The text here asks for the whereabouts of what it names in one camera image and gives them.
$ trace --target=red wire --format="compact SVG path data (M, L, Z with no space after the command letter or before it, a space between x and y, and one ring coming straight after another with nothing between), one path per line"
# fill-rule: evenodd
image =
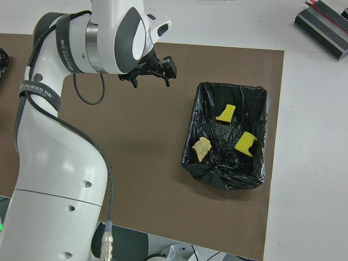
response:
M334 20L332 20L330 17L328 17L325 13L323 13L318 7L316 7L314 4L305 2L306 5L308 5L309 7L313 7L314 10L316 10L317 12L321 13L322 15L324 15L330 22L332 22L333 24L335 24L336 26L338 26L339 28L341 28L346 34L348 34L348 30L346 30L344 27L340 26L338 23L336 23Z

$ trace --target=brown cardboard surface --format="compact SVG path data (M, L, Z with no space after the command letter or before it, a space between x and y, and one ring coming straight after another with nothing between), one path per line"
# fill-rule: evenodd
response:
M0 194L11 196L18 174L13 125L18 87L30 56L31 36L0 34L10 66L0 85ZM167 88L156 77L134 89L105 75L106 97L89 106L64 82L60 117L83 130L104 150L114 173L114 223L244 257L263 259L274 156L283 52L259 49L156 44L171 55L178 78ZM195 181L180 166L191 109L200 82L262 86L271 96L265 184L254 190L220 191ZM101 94L96 74L78 75L87 99ZM107 196L101 220L107 216Z

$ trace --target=food piece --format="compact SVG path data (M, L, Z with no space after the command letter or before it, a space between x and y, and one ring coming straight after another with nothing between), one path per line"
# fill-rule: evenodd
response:
M224 111L221 113L220 116L216 117L216 119L219 121L231 122L234 110L235 110L234 105L227 104Z
M212 148L210 141L205 137L200 137L200 140L197 141L192 147L197 154L198 162L201 163L204 157L208 154Z
M253 158L254 156L249 152L249 148L252 146L254 141L257 141L257 138L254 135L249 132L244 132L234 148Z

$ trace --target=cable connector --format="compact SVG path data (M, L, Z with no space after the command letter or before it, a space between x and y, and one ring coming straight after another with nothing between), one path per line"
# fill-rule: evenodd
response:
M102 248L100 254L101 261L112 261L113 259L113 234L111 231L105 231L102 238Z

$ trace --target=white robotic arm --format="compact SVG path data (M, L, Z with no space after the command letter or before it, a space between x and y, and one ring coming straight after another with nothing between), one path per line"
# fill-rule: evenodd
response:
M91 239L112 176L96 144L57 118L64 78L123 74L136 87L141 74L167 85L176 77L171 57L159 61L153 50L170 21L145 14L142 0L91 2L92 14L50 13L35 28L15 127L20 173L1 232L1 261L95 260ZM111 260L110 224L103 261Z

